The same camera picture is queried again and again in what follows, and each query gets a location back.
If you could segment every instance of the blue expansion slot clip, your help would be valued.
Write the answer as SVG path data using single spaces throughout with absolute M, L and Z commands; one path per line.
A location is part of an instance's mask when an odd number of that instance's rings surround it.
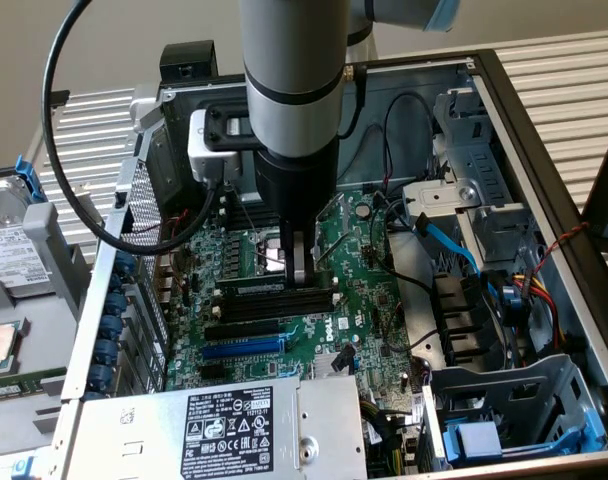
M 261 355 L 264 353 L 284 353 L 286 342 L 297 333 L 297 326 L 289 333 L 272 337 L 247 338 L 233 343 L 207 345 L 202 348 L 204 360 L 216 358 L 241 357 L 244 355 Z

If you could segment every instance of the red wire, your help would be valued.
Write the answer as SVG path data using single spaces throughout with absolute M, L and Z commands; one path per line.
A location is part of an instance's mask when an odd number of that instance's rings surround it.
M 555 240 L 553 242 L 553 244 L 546 249 L 546 252 L 544 252 L 544 255 L 542 255 L 542 260 L 540 260 L 540 263 L 538 263 L 537 266 L 535 267 L 535 269 L 533 270 L 533 274 L 536 274 L 537 272 L 540 271 L 540 269 L 544 265 L 544 262 L 546 261 L 548 256 L 551 254 L 551 252 L 553 250 L 555 250 L 556 247 L 558 247 L 560 245 L 560 243 L 562 243 L 564 240 L 568 240 L 572 236 L 578 234 L 583 229 L 588 228 L 588 226 L 589 226 L 588 222 L 582 222 L 579 225 L 577 225 L 576 227 L 573 227 L 569 232 L 566 232 L 566 233 L 563 233 L 562 235 L 560 235 L 560 238 Z
M 515 283 L 515 285 L 517 285 L 520 290 L 524 287 L 524 283 L 520 280 L 514 280 L 513 281 Z M 557 307 L 555 306 L 555 302 L 553 301 L 553 298 L 546 293 L 544 290 L 536 287 L 535 285 L 531 285 L 531 288 L 529 289 L 529 293 L 536 295 L 538 297 L 540 297 L 542 300 L 544 300 L 546 302 L 546 304 L 549 306 L 549 308 L 551 309 L 551 316 L 553 317 L 553 347 L 558 348 L 559 346 L 559 316 L 557 313 Z
M 171 238 L 175 237 L 175 229 L 179 226 L 180 222 L 186 218 L 187 215 L 188 215 L 188 208 L 185 208 L 184 211 L 182 212 L 182 215 L 177 217 L 177 220 L 175 220 L 175 225 L 173 225 L 173 230 L 171 230 Z

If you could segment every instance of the warning label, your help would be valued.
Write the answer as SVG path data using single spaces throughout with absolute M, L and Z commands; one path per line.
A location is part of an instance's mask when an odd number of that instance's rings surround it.
M 273 471 L 273 388 L 188 397 L 185 480 Z
M 419 425 L 422 423 L 422 416 L 424 415 L 424 396 L 421 393 L 413 394 L 412 412 L 412 425 Z
M 46 281 L 42 260 L 22 227 L 0 229 L 0 282 L 10 288 Z

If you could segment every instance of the gray metal panel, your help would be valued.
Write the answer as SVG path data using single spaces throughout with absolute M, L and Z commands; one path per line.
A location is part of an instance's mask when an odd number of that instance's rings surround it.
M 183 478 L 188 397 L 268 386 L 273 388 L 273 471 L 228 478 L 366 478 L 355 377 L 265 380 L 86 402 L 68 478 Z M 124 412 L 132 413 L 130 420 L 121 420 Z M 310 453 L 304 457 L 304 451 Z
M 608 31 L 524 43 L 497 55 L 581 212 L 608 149 Z
M 110 211 L 122 161 L 133 156 L 136 135 L 129 108 L 135 89 L 71 95 L 54 116 L 55 141 L 64 172 L 76 191 L 88 190 L 104 220 Z M 33 164 L 46 196 L 59 213 L 69 244 L 79 244 L 88 263 L 95 261 L 96 238 L 62 195 L 43 146 Z

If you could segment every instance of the black connector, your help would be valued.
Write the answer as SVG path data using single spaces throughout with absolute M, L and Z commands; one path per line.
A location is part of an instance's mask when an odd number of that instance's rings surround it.
M 182 305 L 185 307 L 189 307 L 191 305 L 191 297 L 189 295 L 189 285 L 188 279 L 184 280 L 184 284 L 181 286 L 182 288 Z
M 215 325 L 204 329 L 206 341 L 228 340 L 231 338 L 249 338 L 262 335 L 277 335 L 280 333 L 278 320 L 263 320 L 252 323 L 234 325 Z
M 202 365 L 200 367 L 200 375 L 204 380 L 217 380 L 226 376 L 226 369 L 224 368 L 223 363 Z
M 424 212 L 422 212 L 417 218 L 417 221 L 415 222 L 415 228 L 417 228 L 417 231 L 420 232 L 420 235 L 422 235 L 422 237 L 426 237 L 426 235 L 428 235 L 426 228 L 430 224 L 431 220 L 426 216 Z
M 193 293 L 198 293 L 200 291 L 200 279 L 197 273 L 191 275 L 191 290 Z
M 363 183 L 362 184 L 362 195 L 370 195 L 375 193 L 375 185 L 373 183 Z
M 382 317 L 377 308 L 371 313 L 371 322 L 373 323 L 373 335 L 375 338 L 382 338 Z
M 355 358 L 355 347 L 350 343 L 347 343 L 342 351 L 337 354 L 335 360 L 331 362 L 331 367 L 336 372 L 341 372 L 346 367 L 348 367 L 348 373 L 352 374 L 355 368 L 355 364 L 353 363 L 353 358 Z

